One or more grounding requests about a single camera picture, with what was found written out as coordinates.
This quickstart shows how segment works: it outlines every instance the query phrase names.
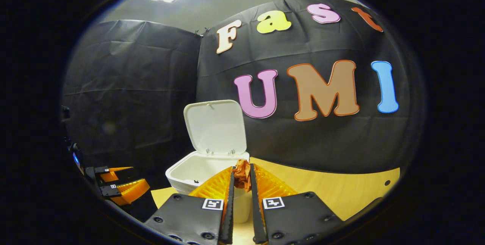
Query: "open lid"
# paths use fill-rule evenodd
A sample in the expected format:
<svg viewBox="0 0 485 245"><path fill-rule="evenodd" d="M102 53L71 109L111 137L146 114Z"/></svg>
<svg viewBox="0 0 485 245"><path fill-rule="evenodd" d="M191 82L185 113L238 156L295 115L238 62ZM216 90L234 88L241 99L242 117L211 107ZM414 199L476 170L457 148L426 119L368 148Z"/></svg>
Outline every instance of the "open lid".
<svg viewBox="0 0 485 245"><path fill-rule="evenodd" d="M189 104L183 110L194 148L200 153L242 154L246 151L243 111L234 100Z"/></svg>

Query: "table surface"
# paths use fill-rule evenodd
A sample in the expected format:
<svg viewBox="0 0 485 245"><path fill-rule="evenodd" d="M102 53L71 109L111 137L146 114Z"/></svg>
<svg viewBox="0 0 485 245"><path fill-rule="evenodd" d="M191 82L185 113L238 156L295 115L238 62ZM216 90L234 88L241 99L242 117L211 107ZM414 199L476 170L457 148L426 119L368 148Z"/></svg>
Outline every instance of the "table surface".
<svg viewBox="0 0 485 245"><path fill-rule="evenodd" d="M337 174L296 169L254 157L257 164L284 181L298 193L315 192L318 197L341 219L347 220L378 197L384 196L398 181L400 170L370 174ZM170 195L177 193L173 187L152 190L155 204L160 208ZM233 244L254 245L252 212L247 222L234 224Z"/></svg>

